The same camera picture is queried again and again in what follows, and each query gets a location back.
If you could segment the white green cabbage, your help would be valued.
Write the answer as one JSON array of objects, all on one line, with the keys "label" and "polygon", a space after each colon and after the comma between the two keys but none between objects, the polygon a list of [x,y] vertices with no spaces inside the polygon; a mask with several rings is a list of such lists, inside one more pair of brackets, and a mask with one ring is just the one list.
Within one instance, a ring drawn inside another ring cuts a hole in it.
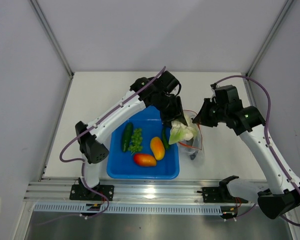
[{"label": "white green cabbage", "polygon": [[182,141],[190,141],[194,137],[197,136],[198,131],[194,123],[192,123],[189,115],[185,114],[186,120],[188,122],[188,126],[183,125],[178,120],[174,120],[171,122],[171,130],[168,143],[170,145],[176,144]]}]

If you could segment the clear zip top bag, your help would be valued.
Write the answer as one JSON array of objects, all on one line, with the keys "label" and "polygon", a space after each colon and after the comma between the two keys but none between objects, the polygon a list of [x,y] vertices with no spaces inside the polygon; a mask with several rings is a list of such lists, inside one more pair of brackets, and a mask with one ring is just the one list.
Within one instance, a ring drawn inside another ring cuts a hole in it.
[{"label": "clear zip top bag", "polygon": [[202,155],[200,158],[196,158],[195,160],[190,160],[191,163],[196,163],[201,161],[205,157],[205,150],[203,144],[203,134],[199,124],[195,125],[197,130],[197,136],[188,141],[180,141],[177,143],[180,152],[186,156],[187,159],[190,160],[189,155],[196,150],[202,151]]}]

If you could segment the red orange mango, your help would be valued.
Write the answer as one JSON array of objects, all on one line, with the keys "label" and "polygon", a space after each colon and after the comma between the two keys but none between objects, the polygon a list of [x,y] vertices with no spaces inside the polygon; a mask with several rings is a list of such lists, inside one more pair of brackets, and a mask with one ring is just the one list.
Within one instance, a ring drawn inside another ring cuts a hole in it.
[{"label": "red orange mango", "polygon": [[141,167],[155,167],[157,165],[157,160],[152,155],[146,153],[135,154],[133,161]]}]

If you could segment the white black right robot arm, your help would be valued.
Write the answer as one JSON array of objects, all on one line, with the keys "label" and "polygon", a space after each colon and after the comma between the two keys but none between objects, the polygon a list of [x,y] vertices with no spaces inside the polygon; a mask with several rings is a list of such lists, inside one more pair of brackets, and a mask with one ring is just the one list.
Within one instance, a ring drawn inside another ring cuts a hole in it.
[{"label": "white black right robot arm", "polygon": [[267,183],[258,185],[232,175],[219,182],[218,196],[224,202],[241,198],[257,204],[270,219],[300,206],[300,178],[294,174],[277,146],[270,141],[266,121],[254,106],[243,107],[233,85],[212,86],[193,123],[216,127],[225,123],[247,145]]}]

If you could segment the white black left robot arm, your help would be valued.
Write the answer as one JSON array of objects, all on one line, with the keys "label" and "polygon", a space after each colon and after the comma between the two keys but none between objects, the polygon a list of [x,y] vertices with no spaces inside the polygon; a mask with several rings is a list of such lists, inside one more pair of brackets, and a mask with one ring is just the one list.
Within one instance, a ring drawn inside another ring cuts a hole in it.
[{"label": "white black left robot arm", "polygon": [[79,150],[83,157],[80,178],[83,186],[80,192],[87,200],[95,199],[99,193],[99,175],[91,171],[98,170],[100,162],[109,155],[104,142],[126,120],[153,106],[160,112],[164,126],[171,127],[176,120],[187,123],[181,97],[178,93],[173,93],[174,89],[181,89],[179,80],[169,71],[161,70],[155,77],[137,79],[116,105],[100,117],[87,124],[79,121],[75,125]]}]

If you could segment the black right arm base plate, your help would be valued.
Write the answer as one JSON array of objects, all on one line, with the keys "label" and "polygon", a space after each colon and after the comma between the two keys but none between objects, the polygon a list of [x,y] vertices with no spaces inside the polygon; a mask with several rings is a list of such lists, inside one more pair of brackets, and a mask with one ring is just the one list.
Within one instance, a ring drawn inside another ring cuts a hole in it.
[{"label": "black right arm base plate", "polygon": [[201,194],[204,203],[232,203],[233,197],[228,196],[224,187],[202,187],[196,191]]}]

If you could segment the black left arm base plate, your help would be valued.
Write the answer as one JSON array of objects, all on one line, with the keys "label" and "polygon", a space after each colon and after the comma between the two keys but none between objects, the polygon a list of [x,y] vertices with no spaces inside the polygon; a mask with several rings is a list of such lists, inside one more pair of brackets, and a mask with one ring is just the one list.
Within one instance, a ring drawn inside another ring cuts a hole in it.
[{"label": "black left arm base plate", "polygon": [[[110,202],[113,200],[115,186],[114,185],[97,185],[94,191],[104,195]],[[69,199],[72,201],[103,201],[104,197],[85,188],[82,184],[74,184],[71,186]]]}]

